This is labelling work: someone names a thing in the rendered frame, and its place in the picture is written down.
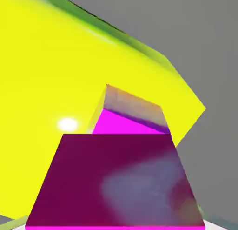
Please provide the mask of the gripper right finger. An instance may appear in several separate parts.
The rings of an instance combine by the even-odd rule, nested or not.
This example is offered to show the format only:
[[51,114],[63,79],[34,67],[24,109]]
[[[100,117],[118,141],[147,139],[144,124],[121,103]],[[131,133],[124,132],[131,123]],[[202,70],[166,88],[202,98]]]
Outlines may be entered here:
[[202,213],[205,230],[238,230],[238,224],[224,220],[214,215]]

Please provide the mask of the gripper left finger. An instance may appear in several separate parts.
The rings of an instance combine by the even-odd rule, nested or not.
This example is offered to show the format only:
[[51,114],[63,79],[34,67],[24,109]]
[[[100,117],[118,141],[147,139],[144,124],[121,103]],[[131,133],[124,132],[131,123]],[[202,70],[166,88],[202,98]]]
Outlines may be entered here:
[[6,222],[4,224],[0,224],[0,230],[13,230],[15,228],[18,228],[20,226],[24,226],[28,220],[29,216],[24,216],[19,219],[11,220],[9,222]]

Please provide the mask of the small magenta cube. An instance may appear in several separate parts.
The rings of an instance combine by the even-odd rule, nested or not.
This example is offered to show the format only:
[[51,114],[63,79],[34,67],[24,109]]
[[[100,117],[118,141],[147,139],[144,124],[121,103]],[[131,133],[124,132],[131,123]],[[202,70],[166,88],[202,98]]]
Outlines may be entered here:
[[86,133],[170,134],[170,130],[159,105],[107,84]]
[[26,230],[205,230],[169,134],[64,134]]

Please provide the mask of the large yellow box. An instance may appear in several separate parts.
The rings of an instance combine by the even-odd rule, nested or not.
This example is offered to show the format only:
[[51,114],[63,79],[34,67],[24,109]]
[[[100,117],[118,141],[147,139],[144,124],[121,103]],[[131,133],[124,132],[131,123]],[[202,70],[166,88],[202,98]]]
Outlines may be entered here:
[[205,111],[170,61],[68,0],[0,0],[0,215],[28,215],[63,133],[110,84],[159,105],[178,145]]

